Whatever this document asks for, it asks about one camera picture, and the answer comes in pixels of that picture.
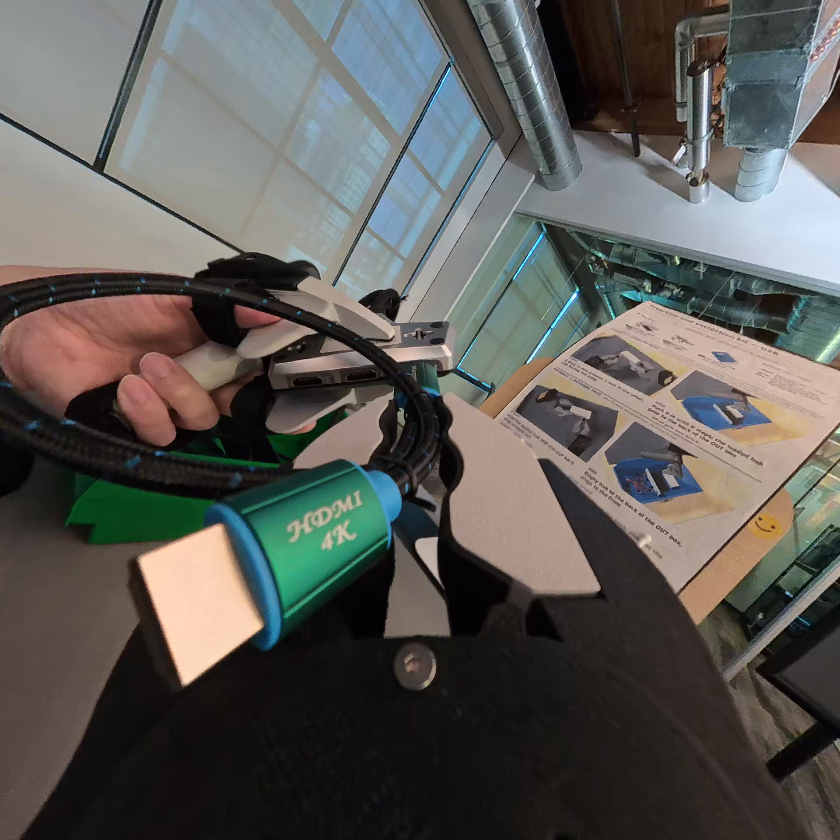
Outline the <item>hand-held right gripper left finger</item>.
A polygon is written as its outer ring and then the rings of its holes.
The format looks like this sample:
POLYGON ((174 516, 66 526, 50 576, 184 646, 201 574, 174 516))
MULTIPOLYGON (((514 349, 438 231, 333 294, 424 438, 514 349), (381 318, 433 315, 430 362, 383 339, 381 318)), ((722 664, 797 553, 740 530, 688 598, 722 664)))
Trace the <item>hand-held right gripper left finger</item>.
POLYGON ((396 400, 384 395, 331 426, 302 451, 293 467, 312 469, 339 459, 366 466, 389 454, 396 437, 396 400))

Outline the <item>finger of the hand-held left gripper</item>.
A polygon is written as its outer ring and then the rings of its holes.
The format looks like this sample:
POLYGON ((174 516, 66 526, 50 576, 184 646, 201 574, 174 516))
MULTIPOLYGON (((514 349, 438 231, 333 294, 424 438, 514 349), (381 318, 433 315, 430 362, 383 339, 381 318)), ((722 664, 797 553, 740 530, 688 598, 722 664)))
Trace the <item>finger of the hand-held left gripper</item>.
POLYGON ((373 313, 344 292, 312 276, 297 278, 297 283, 272 281, 273 297, 294 309, 310 312, 336 322, 361 337, 379 342, 394 340, 396 330, 383 316, 373 313))
POLYGON ((267 414, 267 430, 273 434, 296 434, 340 408, 356 404, 349 385, 275 391, 267 414))

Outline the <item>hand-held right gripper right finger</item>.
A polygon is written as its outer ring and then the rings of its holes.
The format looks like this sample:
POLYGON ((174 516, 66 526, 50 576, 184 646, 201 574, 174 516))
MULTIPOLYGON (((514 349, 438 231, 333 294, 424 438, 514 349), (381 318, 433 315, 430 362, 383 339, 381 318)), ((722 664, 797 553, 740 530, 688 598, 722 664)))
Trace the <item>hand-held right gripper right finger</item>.
POLYGON ((437 407, 445 488, 437 574, 447 598, 477 600, 481 589, 526 598, 598 595, 599 581, 530 447, 455 395, 437 407))

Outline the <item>silver port hub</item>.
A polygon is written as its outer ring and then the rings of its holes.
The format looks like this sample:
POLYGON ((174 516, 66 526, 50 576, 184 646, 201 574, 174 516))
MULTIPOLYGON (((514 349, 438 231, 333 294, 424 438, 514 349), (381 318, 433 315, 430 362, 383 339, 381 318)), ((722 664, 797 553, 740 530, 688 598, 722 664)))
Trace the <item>silver port hub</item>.
MULTIPOLYGON (((431 364, 437 372, 451 371, 455 344, 456 331, 446 321, 398 323, 393 340, 375 343, 407 372, 420 363, 431 364)), ((267 374, 277 391, 366 385, 385 378, 359 351, 318 334, 274 353, 267 374)))

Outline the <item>braided hdmi cable green plugs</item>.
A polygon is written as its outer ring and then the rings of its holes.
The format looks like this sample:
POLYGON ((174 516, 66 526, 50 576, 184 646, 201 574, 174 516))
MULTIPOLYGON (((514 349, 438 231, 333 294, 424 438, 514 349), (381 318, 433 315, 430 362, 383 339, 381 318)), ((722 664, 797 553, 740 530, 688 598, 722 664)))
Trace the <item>braided hdmi cable green plugs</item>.
POLYGON ((93 479, 176 497, 217 500, 206 523, 221 525, 234 555, 234 577, 247 586, 261 626, 248 638, 268 649, 377 561, 392 522, 414 498, 439 454, 437 398, 375 343, 336 322, 281 301, 195 278, 92 273, 21 280, 2 295, 2 326, 24 315, 87 299, 127 296, 226 297, 335 339, 385 375, 405 398, 406 427, 387 455, 361 466, 335 460, 312 469, 193 460, 79 421, 52 418, 8 382, 2 386, 2 431, 38 455, 93 479))

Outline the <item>green plastic bin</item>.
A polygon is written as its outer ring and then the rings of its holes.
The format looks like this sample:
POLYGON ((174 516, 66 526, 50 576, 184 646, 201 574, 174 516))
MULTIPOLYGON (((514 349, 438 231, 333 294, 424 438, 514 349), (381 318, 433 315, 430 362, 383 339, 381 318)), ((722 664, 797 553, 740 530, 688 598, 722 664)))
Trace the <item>green plastic bin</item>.
MULTIPOLYGON (((321 417, 309 432, 263 436, 237 429, 232 418, 223 416, 214 429, 175 451, 218 464, 277 466, 291 463, 347 416, 346 410, 339 409, 321 417)), ((179 539, 202 527, 205 511, 212 504, 205 499, 119 486, 79 473, 73 473, 67 482, 71 499, 64 525, 89 544, 179 539)))

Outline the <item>person's left hand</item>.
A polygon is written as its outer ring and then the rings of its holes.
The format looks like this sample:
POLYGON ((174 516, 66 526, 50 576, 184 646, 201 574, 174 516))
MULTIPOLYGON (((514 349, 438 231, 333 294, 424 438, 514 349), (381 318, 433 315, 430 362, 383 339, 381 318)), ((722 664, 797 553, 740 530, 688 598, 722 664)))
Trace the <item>person's left hand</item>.
POLYGON ((120 411, 137 437, 164 447, 182 429, 204 431, 230 414, 250 371, 206 392, 174 359, 207 337, 190 298, 109 297, 40 309, 2 332, 2 369, 21 392, 64 415, 81 393, 119 382, 120 411))

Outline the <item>printed instruction sheet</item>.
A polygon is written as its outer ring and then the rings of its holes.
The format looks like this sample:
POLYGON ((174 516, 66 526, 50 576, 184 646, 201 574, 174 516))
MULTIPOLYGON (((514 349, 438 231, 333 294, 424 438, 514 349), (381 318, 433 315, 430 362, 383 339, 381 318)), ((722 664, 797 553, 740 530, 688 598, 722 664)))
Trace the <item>printed instruction sheet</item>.
POLYGON ((563 351, 497 420, 676 592, 838 426, 838 370, 652 302, 563 351))

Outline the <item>instruction sheet on stand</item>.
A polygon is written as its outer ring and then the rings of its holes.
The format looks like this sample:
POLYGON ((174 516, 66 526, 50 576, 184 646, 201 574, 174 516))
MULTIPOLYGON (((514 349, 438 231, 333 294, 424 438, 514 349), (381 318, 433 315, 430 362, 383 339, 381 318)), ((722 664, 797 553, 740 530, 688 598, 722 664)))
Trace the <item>instruction sheet on stand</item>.
MULTIPOLYGON (((489 417, 497 417, 526 384, 552 363, 551 358, 541 358, 522 365, 485 399, 479 410, 489 417)), ((787 489, 780 488, 761 510, 784 523, 784 536, 791 530, 794 504, 787 489)), ((749 531, 749 524, 679 594, 694 624, 700 625, 784 537, 775 541, 757 538, 749 531)))

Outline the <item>black monitor on stand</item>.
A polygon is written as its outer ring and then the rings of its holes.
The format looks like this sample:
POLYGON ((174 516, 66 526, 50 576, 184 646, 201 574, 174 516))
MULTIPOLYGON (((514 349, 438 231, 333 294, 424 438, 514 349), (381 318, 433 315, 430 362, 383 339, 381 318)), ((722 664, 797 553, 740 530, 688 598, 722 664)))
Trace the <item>black monitor on stand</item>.
POLYGON ((814 720, 767 761, 768 772, 781 782, 839 738, 838 610, 764 661, 757 672, 814 720))

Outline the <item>silver ventilation duct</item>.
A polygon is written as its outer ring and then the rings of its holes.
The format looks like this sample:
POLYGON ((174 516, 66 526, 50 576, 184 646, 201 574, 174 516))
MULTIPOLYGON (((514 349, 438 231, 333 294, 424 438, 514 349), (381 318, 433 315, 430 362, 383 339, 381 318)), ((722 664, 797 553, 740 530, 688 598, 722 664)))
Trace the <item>silver ventilation duct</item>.
POLYGON ((582 162, 532 1, 468 1, 545 187, 573 184, 582 162))
POLYGON ((710 194, 716 68, 724 145, 741 151, 733 195, 769 196, 792 146, 838 81, 838 1, 733 1, 675 29, 676 119, 686 125, 689 200, 710 194))

